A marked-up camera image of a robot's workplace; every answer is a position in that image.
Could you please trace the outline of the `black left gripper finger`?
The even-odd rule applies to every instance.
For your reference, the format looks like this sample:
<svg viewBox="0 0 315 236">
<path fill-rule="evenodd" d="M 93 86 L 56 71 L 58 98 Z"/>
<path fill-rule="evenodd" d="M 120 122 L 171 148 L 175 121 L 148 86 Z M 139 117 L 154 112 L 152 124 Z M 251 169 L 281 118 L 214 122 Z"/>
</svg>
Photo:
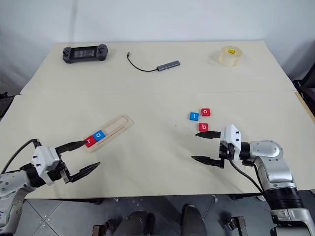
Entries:
<svg viewBox="0 0 315 236">
<path fill-rule="evenodd" d="M 66 151 L 73 151 L 76 150 L 86 144 L 86 141 L 76 141 L 76 142 L 70 142 L 65 145 L 59 146 L 56 148 L 56 153 L 61 156 L 62 153 Z"/>
<path fill-rule="evenodd" d="M 100 165 L 100 162 L 96 162 L 94 164 L 91 164 L 91 165 L 88 165 L 82 169 L 79 170 L 78 173 L 72 175 L 70 178 L 69 178 L 69 181 L 70 182 L 76 182 L 78 181 L 79 179 L 89 175 L 94 169 L 96 169 L 98 166 Z"/>
</svg>

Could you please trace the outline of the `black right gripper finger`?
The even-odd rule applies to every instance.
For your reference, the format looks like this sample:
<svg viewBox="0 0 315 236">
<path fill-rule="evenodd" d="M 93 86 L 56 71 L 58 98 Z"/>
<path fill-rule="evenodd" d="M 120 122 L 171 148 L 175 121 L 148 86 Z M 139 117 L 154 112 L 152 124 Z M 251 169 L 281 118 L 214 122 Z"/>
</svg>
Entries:
<svg viewBox="0 0 315 236">
<path fill-rule="evenodd" d="M 221 132 L 220 131 L 204 131 L 199 132 L 196 134 L 197 137 L 206 138 L 206 139 L 213 139 L 213 138 L 221 138 Z"/>
<path fill-rule="evenodd" d="M 192 156 L 192 159 L 209 166 L 214 166 L 223 169 L 224 168 L 224 159 L 212 159 L 206 156 Z"/>
</svg>

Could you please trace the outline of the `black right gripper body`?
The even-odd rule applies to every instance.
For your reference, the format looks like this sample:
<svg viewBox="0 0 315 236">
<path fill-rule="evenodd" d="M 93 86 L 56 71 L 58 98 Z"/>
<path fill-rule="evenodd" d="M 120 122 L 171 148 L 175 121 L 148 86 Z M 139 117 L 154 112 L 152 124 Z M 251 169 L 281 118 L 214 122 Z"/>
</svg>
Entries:
<svg viewBox="0 0 315 236">
<path fill-rule="evenodd" d="M 234 145 L 228 144 L 227 142 L 224 141 L 220 141 L 219 159 L 221 163 L 224 163 L 225 160 L 233 160 Z"/>
</svg>

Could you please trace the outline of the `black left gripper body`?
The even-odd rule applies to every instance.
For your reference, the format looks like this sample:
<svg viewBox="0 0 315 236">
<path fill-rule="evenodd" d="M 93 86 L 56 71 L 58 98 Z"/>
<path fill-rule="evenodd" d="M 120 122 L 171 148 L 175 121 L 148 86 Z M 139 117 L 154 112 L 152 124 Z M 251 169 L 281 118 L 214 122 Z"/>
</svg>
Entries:
<svg viewBox="0 0 315 236">
<path fill-rule="evenodd" d="M 65 183 L 69 183 L 71 181 L 70 172 L 62 160 L 62 155 L 56 150 L 56 154 L 58 156 L 57 161 L 54 161 L 53 165 L 50 167 L 48 171 L 49 178 L 54 182 L 60 179 L 63 179 Z"/>
</svg>

